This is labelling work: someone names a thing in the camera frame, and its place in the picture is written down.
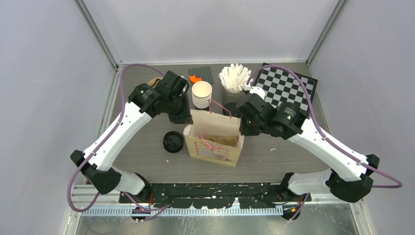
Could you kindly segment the stack of paper cups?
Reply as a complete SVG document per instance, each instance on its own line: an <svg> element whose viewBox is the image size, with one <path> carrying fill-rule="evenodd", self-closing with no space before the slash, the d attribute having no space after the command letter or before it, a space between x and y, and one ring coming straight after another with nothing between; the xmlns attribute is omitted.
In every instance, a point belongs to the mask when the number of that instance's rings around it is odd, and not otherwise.
<svg viewBox="0 0 415 235"><path fill-rule="evenodd" d="M191 88L192 102L197 109L206 109L212 96L212 86L206 81L198 81Z"/></svg>

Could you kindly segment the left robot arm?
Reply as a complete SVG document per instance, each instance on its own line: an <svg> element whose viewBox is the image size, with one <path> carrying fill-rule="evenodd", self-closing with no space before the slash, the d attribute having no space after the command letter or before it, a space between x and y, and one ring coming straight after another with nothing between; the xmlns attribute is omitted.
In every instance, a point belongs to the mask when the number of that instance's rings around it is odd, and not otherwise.
<svg viewBox="0 0 415 235"><path fill-rule="evenodd" d="M186 79L170 70L163 78L156 79L154 85L136 86L124 110L104 134L84 151L73 151L70 159L100 194L117 190L130 194L139 203L149 199L150 189L145 178L119 170L113 163L135 133L159 114L167 114L173 124L192 124L189 87Z"/></svg>

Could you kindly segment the yellow pink paper bag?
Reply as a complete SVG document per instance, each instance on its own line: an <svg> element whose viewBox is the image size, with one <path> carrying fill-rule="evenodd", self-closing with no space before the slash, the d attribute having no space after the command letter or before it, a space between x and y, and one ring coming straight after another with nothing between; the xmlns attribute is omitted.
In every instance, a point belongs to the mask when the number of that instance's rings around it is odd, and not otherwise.
<svg viewBox="0 0 415 235"><path fill-rule="evenodd" d="M208 111L191 110L193 124L183 131L188 152L195 159L236 167L244 144L239 131L241 119L228 109L225 115L213 112L212 103L223 107L210 99Z"/></svg>

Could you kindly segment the single brown pulp carrier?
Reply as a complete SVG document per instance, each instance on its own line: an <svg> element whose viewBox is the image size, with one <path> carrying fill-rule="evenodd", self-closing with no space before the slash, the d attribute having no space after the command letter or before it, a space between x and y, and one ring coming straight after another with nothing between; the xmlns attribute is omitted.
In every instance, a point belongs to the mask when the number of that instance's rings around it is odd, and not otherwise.
<svg viewBox="0 0 415 235"><path fill-rule="evenodd" d="M231 147L237 147L239 141L239 138L236 136L213 136L201 134L200 138L205 141L210 141L219 145L227 145Z"/></svg>

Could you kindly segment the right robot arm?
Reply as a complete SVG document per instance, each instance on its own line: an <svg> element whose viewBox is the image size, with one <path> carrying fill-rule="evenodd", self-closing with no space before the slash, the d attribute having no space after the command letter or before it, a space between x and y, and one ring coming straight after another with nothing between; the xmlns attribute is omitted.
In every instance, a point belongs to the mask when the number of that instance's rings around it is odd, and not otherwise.
<svg viewBox="0 0 415 235"><path fill-rule="evenodd" d="M292 201L306 193L331 193L338 199L355 203L371 192L373 179L370 175L373 170L363 165L377 168L380 159L374 154L357 153L334 140L344 152L336 149L328 142L330 135L315 125L299 106L282 102L274 107L258 94L247 94L236 104L236 109L241 114L240 132L243 136L263 133L288 140L329 166L327 170L314 173L286 173L279 186L282 199Z"/></svg>

